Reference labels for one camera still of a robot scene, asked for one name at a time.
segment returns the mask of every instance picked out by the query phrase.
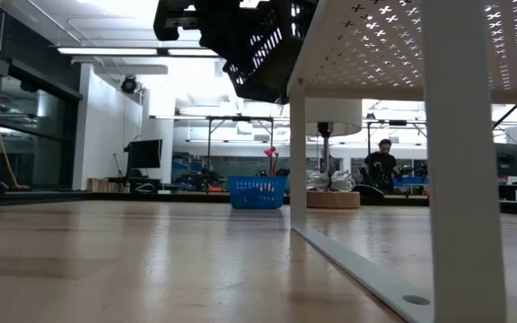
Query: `plastic bag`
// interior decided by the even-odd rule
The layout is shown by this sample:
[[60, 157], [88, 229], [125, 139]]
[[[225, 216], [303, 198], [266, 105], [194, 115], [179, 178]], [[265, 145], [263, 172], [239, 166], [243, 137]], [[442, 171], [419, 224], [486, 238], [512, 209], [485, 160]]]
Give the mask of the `plastic bag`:
[[335, 171], [332, 174], [329, 188], [329, 175], [315, 170], [306, 171], [306, 188], [316, 188], [319, 191], [350, 192], [355, 187], [355, 180], [348, 171]]

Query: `white table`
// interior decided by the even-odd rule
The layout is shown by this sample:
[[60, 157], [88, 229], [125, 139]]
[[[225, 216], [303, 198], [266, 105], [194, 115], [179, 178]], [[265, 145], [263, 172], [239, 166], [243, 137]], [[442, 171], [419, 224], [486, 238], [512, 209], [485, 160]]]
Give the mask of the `white table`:
[[[288, 94], [294, 229], [409, 321], [505, 322], [491, 103], [517, 104], [517, 0], [320, 0]], [[434, 305], [308, 228], [306, 97], [426, 102]], [[454, 176], [464, 155], [477, 162]]]

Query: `screw hole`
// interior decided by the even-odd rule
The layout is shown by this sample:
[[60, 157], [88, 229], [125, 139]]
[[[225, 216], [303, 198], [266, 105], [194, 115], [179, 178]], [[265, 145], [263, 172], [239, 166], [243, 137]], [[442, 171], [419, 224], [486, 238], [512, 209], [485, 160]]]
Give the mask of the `screw hole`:
[[430, 301], [424, 297], [415, 296], [415, 295], [405, 295], [402, 297], [404, 301], [415, 305], [430, 305]]

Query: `wooden floor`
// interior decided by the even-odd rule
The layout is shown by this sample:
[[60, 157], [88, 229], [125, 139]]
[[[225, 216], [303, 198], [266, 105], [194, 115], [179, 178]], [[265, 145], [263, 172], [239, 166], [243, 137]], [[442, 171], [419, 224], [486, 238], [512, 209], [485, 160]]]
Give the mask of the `wooden floor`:
[[[433, 290], [428, 208], [364, 206], [357, 211], [311, 211], [308, 224], [415, 286]], [[502, 216], [502, 235], [508, 322], [517, 322], [517, 215]]]
[[401, 321], [291, 233], [287, 211], [0, 207], [0, 323]]

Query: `red object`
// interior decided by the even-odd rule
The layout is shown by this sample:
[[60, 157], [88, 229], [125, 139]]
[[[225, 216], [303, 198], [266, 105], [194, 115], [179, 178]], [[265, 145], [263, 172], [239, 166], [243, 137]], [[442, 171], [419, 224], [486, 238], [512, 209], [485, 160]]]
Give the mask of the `red object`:
[[273, 153], [275, 153], [275, 152], [276, 152], [275, 147], [270, 147], [265, 150], [265, 154], [267, 155], [268, 158], [273, 158]]
[[275, 163], [273, 164], [273, 169], [271, 171], [270, 176], [276, 176], [276, 164], [278, 163], [278, 153], [275, 153]]

